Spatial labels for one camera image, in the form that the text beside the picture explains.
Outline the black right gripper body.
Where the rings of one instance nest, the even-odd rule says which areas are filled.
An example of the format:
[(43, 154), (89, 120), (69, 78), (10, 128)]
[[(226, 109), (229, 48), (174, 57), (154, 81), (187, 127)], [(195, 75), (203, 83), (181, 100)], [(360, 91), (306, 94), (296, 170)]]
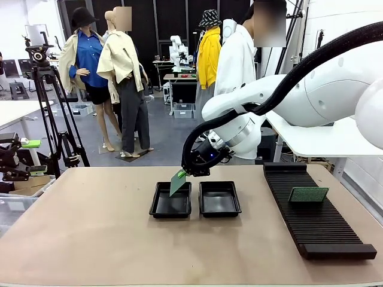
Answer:
[(230, 149), (221, 147), (215, 149), (210, 142), (201, 142), (191, 151), (193, 166), (196, 169), (209, 169), (216, 166), (218, 163), (227, 158), (230, 154)]

